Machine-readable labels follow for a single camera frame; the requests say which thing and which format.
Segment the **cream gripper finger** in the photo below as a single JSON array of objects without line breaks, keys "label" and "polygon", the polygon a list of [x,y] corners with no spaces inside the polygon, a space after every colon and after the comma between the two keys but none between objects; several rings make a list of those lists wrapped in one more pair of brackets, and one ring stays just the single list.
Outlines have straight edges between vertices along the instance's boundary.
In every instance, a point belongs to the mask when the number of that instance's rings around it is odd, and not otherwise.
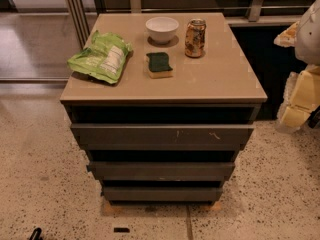
[{"label": "cream gripper finger", "polygon": [[294,47],[299,21],[293,23],[286,30],[281,32],[275,39],[274,44],[280,47]]}]

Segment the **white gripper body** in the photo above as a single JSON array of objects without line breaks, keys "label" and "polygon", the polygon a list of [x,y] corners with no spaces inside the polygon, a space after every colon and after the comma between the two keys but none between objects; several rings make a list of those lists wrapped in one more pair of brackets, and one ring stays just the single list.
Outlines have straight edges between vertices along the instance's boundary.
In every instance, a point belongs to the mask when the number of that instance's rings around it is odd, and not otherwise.
[{"label": "white gripper body", "polygon": [[299,74],[291,72],[280,106],[279,121],[290,128],[300,128],[320,106],[320,66],[308,65]]}]

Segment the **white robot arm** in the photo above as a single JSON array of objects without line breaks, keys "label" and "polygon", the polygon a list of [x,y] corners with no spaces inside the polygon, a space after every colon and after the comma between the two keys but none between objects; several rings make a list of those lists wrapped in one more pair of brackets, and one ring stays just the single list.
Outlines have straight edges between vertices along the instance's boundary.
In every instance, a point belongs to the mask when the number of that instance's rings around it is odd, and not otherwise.
[{"label": "white robot arm", "polygon": [[320,0],[280,33],[274,43],[293,47],[295,57],[307,64],[299,74],[290,73],[277,114],[279,129],[293,132],[320,106]]}]

